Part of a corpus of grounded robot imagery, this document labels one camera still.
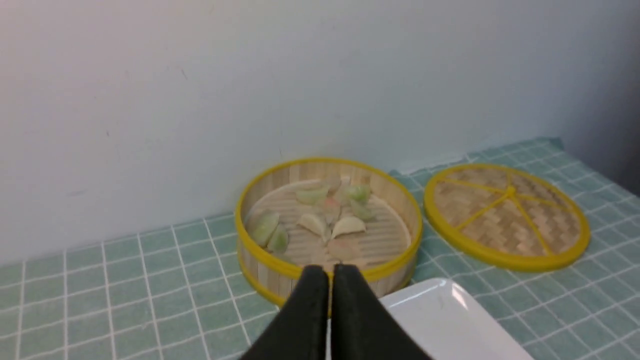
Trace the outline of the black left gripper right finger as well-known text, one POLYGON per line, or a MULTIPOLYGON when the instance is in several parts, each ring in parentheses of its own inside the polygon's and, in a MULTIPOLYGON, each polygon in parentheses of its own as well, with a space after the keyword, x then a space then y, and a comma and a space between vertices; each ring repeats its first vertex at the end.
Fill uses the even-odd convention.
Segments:
POLYGON ((375 296, 359 269, 339 263, 333 270, 332 358, 334 360, 430 360, 375 296))

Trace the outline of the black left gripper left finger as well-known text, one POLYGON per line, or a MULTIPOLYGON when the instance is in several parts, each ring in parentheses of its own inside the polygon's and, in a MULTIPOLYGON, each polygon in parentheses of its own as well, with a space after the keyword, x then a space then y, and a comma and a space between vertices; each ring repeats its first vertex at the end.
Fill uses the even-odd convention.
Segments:
POLYGON ((320 265, 304 267, 281 310, 241 358, 324 360, 329 289, 329 277, 320 265))

